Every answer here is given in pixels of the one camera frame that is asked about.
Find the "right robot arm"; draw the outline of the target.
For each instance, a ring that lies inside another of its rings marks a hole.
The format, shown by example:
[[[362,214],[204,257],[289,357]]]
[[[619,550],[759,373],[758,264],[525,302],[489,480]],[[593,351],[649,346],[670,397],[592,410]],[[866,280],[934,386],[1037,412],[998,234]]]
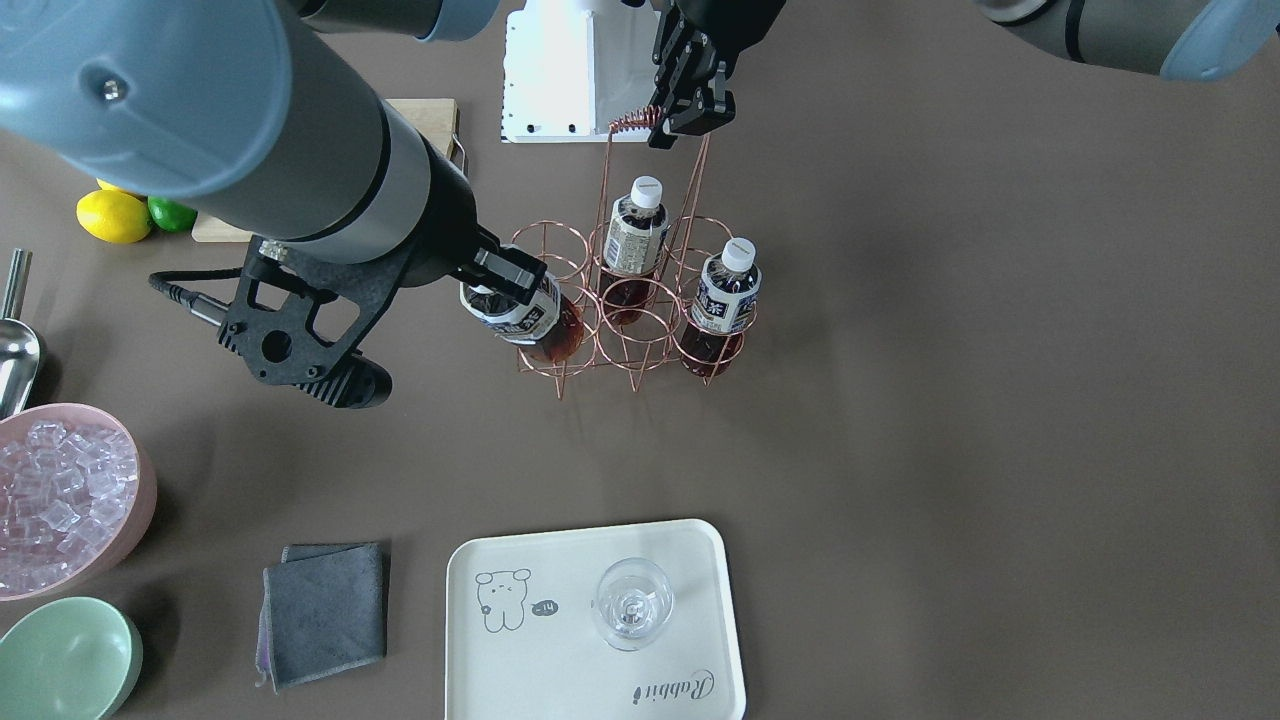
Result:
[[[5,1],[3,128],[87,174],[307,260],[407,255],[526,302],[545,264],[476,219],[465,177],[323,40],[477,35],[494,1]]]

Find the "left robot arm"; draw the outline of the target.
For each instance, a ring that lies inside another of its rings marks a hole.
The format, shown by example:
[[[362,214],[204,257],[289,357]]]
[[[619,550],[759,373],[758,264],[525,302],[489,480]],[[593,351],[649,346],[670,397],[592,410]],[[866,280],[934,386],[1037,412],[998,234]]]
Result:
[[[646,104],[653,149],[730,123],[727,83],[759,44],[781,1],[667,1],[652,50]],[[1213,82],[1247,64],[1277,35],[1275,1],[978,1],[993,26],[1053,56],[1178,82]]]

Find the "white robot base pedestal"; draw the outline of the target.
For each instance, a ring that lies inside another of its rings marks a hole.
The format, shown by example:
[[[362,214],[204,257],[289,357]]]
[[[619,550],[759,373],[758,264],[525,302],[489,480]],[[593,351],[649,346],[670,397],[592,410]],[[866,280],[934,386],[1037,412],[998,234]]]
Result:
[[[506,17],[500,140],[594,143],[649,104],[660,13],[649,3],[527,1]]]

